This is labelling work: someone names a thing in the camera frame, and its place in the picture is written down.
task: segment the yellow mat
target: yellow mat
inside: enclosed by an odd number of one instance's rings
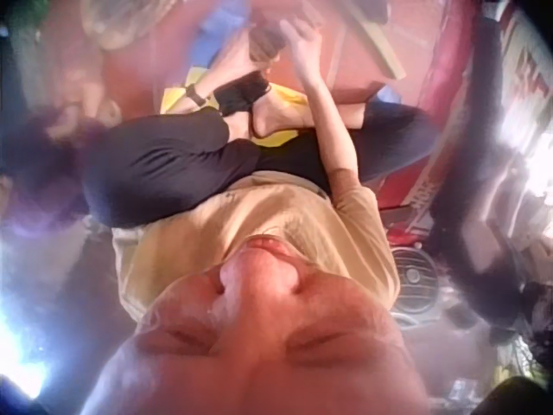
[[[198,80],[200,80],[201,75],[205,71],[206,69],[204,67],[192,67],[188,72],[187,80],[184,85],[187,86],[197,82]],[[306,100],[305,95],[303,95],[302,93],[299,93],[298,91],[289,89],[286,86],[281,86],[281,85],[272,84],[272,83],[271,83],[271,86],[273,90],[276,91],[284,101],[289,102],[290,104],[295,104],[295,105],[308,104],[308,101]],[[185,92],[185,88],[183,87],[165,88],[165,91],[163,93],[160,113],[164,114],[180,97],[184,95],[184,92]],[[219,109],[219,104],[217,103],[217,100],[213,96],[210,97],[206,105]],[[294,137],[297,137],[296,130],[279,131],[279,132],[276,132],[275,134],[272,134],[271,136],[268,136],[267,138],[263,138],[263,139],[255,138],[253,142],[258,145],[262,145],[263,147],[278,147],[279,145],[283,145],[284,143],[286,143],[287,141],[291,140]]]

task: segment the black cloth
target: black cloth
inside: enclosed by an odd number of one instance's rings
[[[362,182],[427,156],[437,130],[420,110],[369,102],[350,131]],[[330,193],[314,130],[265,149],[238,139],[213,108],[121,124],[86,151],[83,183],[91,213],[109,227],[136,227],[186,212],[258,170],[300,176]]]

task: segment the yellow shirt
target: yellow shirt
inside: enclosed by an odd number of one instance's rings
[[[323,271],[353,278],[387,309],[399,278],[374,193],[359,187],[334,205],[313,183],[257,172],[184,214],[114,230],[121,304],[139,320],[176,279],[223,262],[258,234],[286,239]]]

